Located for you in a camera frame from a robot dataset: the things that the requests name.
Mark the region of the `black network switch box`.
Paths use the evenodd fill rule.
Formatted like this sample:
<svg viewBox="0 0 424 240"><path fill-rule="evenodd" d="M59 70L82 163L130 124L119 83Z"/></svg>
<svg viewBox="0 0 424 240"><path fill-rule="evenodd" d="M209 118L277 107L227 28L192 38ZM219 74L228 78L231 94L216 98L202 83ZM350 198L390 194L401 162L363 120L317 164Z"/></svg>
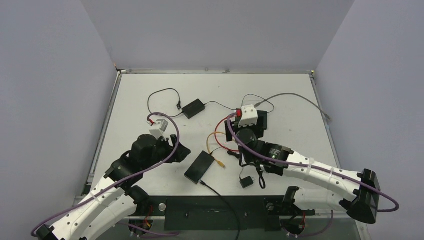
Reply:
<svg viewBox="0 0 424 240"><path fill-rule="evenodd" d="M268 129L268 112L265 110L258 110L258 120L257 125L262 128L264 131Z"/></svg>

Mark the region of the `black ribbed power adapter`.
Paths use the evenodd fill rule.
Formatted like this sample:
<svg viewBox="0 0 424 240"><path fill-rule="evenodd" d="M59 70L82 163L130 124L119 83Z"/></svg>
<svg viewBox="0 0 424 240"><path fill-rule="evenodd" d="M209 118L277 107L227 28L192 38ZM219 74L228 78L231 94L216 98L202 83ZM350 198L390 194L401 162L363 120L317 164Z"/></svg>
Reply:
<svg viewBox="0 0 424 240"><path fill-rule="evenodd" d="M202 151L184 173L184 176L194 184L198 184L214 161L215 159L208 152Z"/></svg>

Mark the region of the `small black wall plug adapter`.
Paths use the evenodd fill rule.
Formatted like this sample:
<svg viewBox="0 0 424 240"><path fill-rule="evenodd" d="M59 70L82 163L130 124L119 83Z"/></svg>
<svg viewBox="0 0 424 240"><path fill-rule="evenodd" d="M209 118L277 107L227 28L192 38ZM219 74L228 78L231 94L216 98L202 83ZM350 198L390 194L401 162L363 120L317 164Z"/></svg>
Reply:
<svg viewBox="0 0 424 240"><path fill-rule="evenodd" d="M246 189L255 183L255 179L252 176L240 177L239 183L243 189Z"/></svg>

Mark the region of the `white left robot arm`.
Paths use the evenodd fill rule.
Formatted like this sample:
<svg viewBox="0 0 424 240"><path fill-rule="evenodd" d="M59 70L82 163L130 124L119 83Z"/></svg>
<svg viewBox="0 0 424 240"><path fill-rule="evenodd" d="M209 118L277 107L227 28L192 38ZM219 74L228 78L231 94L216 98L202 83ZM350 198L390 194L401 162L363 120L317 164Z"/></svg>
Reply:
<svg viewBox="0 0 424 240"><path fill-rule="evenodd" d="M140 135L80 203L39 223L31 236L38 240L88 240L129 215L145 214L150 196L137 183L145 173L163 164L180 163L190 153L181 144L179 133L169 138Z"/></svg>

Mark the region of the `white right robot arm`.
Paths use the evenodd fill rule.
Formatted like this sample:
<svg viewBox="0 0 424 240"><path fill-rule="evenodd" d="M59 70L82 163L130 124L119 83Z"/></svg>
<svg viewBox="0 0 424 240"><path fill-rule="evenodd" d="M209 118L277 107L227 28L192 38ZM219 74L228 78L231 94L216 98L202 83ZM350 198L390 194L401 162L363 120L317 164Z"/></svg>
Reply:
<svg viewBox="0 0 424 240"><path fill-rule="evenodd" d="M254 166L259 175L286 176L322 188L289 187L282 199L287 213L334 210L365 224L377 222L382 192L374 171L350 171L321 163L289 147L261 140L264 131L255 109L238 109L225 118L226 138L237 143L242 163Z"/></svg>

